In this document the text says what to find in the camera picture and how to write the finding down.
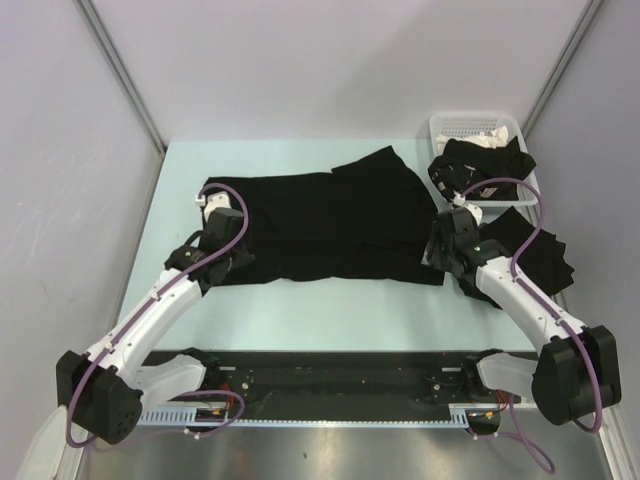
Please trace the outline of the black t shirt blue logo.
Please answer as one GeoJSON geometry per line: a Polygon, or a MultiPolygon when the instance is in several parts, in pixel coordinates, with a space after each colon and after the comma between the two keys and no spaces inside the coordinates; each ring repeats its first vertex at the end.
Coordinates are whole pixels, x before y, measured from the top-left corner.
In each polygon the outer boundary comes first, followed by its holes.
{"type": "Polygon", "coordinates": [[[444,282],[422,262],[437,208],[390,146],[328,172],[219,181],[246,203],[254,257],[226,276],[227,285],[331,277],[444,282]]]}

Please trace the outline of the white plastic laundry basket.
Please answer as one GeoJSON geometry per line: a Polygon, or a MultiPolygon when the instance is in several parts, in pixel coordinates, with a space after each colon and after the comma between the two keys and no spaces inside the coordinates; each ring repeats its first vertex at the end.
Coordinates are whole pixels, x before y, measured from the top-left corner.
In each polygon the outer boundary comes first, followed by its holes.
{"type": "Polygon", "coordinates": [[[450,200],[456,193],[484,180],[513,178],[519,182],[492,183],[473,190],[468,199],[487,212],[538,203],[536,162],[528,153],[517,121],[491,111],[440,112],[429,119],[433,159],[428,178],[450,200]]]}

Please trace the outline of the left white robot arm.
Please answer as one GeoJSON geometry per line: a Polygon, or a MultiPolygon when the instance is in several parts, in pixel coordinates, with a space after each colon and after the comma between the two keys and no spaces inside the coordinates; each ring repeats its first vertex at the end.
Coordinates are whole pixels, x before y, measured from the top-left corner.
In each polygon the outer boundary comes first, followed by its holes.
{"type": "Polygon", "coordinates": [[[170,400],[232,395],[222,388],[216,357],[189,348],[168,362],[143,362],[170,327],[227,274],[252,259],[243,244],[246,209],[216,207],[204,228],[175,249],[147,296],[125,321],[83,353],[57,361],[56,388],[65,407],[65,440],[83,448],[96,439],[123,441],[140,417],[170,400]]]}

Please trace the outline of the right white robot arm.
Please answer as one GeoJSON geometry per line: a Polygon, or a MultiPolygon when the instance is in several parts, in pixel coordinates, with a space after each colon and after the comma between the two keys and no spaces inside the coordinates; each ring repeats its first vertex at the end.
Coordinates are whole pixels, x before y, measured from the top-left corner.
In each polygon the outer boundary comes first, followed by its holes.
{"type": "Polygon", "coordinates": [[[589,327],[553,302],[495,240],[480,236],[474,205],[437,214],[426,246],[428,266],[450,273],[473,297],[498,306],[526,335],[537,358],[491,349],[472,356],[461,376],[463,393],[484,401],[496,390],[531,399],[554,425],[577,426],[592,415],[597,431],[606,408],[621,400],[614,335],[589,327]]]}

